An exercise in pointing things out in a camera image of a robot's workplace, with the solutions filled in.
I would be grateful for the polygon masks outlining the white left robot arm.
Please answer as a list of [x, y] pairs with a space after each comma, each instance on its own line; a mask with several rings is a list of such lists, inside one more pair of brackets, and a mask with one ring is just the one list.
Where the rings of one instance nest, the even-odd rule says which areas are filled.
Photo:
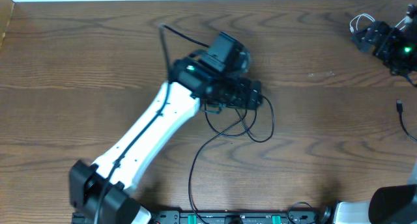
[[170, 64], [168, 80], [122, 138], [91, 165], [73, 165], [70, 204], [91, 223], [148, 223], [151, 213], [131, 196], [147, 167], [202, 102], [255, 111], [261, 84], [243, 77], [249, 67], [248, 49], [226, 33]]

